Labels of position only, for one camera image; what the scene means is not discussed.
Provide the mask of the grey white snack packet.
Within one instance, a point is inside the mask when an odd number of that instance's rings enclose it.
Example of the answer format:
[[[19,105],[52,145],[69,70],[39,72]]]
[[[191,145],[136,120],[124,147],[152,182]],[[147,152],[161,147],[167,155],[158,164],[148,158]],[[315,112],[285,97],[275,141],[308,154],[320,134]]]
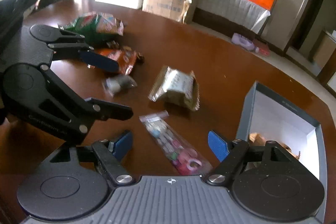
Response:
[[[105,79],[102,86],[104,91],[113,97],[121,91],[137,87],[137,83],[129,75],[117,75]]]

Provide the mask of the orange red snack packet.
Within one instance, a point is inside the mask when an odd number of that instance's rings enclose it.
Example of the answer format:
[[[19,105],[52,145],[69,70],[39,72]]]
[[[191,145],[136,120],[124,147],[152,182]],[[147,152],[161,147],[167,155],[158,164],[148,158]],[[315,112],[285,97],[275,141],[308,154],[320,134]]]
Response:
[[[102,69],[108,73],[130,75],[136,65],[143,64],[145,58],[137,51],[129,47],[121,49],[100,49],[93,56],[93,67]]]

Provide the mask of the clear pink candy packet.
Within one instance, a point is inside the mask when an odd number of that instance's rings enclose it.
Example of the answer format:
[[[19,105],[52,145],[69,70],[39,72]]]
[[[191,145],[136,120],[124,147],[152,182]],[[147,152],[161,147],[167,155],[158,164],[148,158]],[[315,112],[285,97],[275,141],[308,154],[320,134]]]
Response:
[[[212,169],[210,162],[165,122],[168,116],[167,111],[162,111],[140,116],[139,120],[180,175],[209,173]]]

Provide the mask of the olive mooncake packet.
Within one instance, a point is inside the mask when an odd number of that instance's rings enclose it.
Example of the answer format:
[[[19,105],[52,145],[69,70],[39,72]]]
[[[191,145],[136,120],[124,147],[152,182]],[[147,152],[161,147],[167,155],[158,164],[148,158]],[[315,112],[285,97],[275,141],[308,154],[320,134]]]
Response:
[[[194,72],[185,73],[166,65],[159,71],[148,98],[152,102],[165,101],[190,111],[200,108],[199,84]]]

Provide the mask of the brown snack bag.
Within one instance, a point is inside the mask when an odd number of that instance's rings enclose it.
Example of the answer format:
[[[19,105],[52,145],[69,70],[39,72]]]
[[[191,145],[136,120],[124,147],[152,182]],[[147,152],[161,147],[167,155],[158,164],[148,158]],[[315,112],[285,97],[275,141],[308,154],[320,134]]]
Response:
[[[248,137],[249,144],[254,145],[254,146],[264,146],[264,145],[266,145],[267,142],[271,142],[271,141],[272,140],[267,140],[260,133],[256,133],[256,132],[250,133],[249,137]],[[296,158],[297,160],[300,159],[301,152],[299,152],[298,155],[296,155],[292,152],[291,148],[287,144],[285,144],[283,142],[279,142],[279,144],[284,149],[286,149],[294,158]]]

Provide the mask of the green chip bag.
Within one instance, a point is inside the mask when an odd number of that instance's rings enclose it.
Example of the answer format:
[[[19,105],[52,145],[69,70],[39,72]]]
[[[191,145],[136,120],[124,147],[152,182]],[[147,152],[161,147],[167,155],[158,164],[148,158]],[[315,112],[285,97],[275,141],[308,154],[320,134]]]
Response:
[[[102,12],[83,14],[67,24],[59,24],[58,27],[83,35],[86,43],[93,47],[111,42],[117,36],[123,36],[124,31],[122,20]]]

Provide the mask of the grey open box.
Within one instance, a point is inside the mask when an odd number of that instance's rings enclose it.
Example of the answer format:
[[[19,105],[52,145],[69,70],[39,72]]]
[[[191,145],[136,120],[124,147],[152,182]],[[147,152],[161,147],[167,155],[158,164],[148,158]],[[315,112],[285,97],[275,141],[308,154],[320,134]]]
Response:
[[[327,190],[327,161],[320,123],[258,82],[245,97],[236,137],[248,140],[250,133],[260,133],[267,140],[288,145]]]

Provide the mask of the brown cardboard box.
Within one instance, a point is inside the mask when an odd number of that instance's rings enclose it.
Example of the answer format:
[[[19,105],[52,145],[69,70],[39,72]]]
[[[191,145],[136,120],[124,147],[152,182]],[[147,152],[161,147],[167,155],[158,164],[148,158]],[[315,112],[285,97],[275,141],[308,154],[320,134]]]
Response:
[[[197,0],[143,0],[142,10],[176,22],[189,24]]]

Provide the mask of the pink item on floor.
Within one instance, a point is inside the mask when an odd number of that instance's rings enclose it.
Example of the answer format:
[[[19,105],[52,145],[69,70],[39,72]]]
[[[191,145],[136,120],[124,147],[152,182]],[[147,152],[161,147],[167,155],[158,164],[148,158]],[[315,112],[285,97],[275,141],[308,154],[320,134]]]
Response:
[[[253,43],[256,47],[259,48],[259,53],[264,56],[270,55],[270,49],[266,43],[259,41],[258,39],[254,39]]]

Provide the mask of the white covered tv cabinet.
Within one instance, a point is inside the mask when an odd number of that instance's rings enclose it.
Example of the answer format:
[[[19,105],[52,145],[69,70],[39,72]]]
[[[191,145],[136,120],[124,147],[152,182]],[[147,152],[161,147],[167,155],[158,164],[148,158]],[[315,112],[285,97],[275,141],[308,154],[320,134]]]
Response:
[[[193,22],[226,36],[254,39],[269,16],[269,10],[249,0],[198,0]]]

